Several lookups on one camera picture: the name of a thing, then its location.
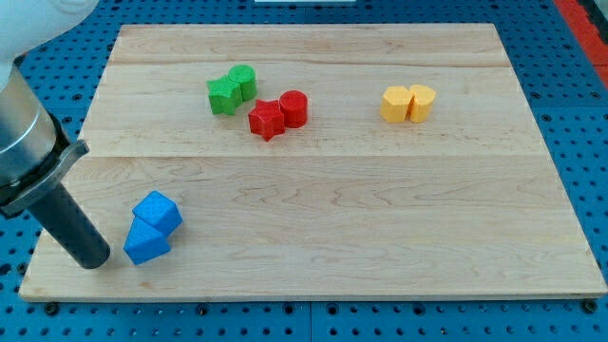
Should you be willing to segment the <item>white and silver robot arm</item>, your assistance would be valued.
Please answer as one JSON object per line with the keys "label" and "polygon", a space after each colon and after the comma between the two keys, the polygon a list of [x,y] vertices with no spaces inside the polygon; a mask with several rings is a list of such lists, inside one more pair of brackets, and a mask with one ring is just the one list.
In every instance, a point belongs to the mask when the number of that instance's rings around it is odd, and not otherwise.
{"label": "white and silver robot arm", "polygon": [[94,11],[97,0],[25,0],[1,4],[1,214],[29,211],[85,269],[102,266],[110,247],[62,185],[84,156],[15,64],[18,57],[62,35]]}

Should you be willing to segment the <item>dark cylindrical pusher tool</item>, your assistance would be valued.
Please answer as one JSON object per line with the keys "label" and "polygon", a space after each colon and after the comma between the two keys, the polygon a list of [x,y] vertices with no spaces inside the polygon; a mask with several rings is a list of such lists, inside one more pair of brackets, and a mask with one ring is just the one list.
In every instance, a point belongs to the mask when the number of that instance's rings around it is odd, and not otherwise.
{"label": "dark cylindrical pusher tool", "polygon": [[95,269],[108,260],[108,243],[62,184],[28,210],[82,268]]}

